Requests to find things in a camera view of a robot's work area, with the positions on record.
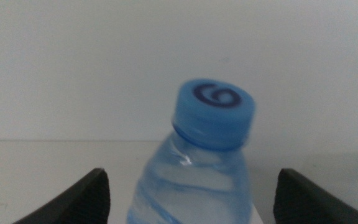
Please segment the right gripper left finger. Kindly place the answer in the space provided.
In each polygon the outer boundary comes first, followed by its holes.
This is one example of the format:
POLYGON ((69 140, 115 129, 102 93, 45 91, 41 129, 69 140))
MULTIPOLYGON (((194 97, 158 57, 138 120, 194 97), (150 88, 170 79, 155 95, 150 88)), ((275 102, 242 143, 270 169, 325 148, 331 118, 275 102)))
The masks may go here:
POLYGON ((95 168, 14 224, 107 224, 110 208, 108 175, 104 169, 95 168))

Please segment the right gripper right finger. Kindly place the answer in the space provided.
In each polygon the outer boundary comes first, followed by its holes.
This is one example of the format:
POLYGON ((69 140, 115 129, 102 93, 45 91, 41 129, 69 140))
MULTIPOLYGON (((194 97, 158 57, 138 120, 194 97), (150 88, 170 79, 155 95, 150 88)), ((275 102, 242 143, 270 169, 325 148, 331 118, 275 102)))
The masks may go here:
POLYGON ((279 172, 273 215, 277 224, 358 224, 358 210, 294 169, 279 172))

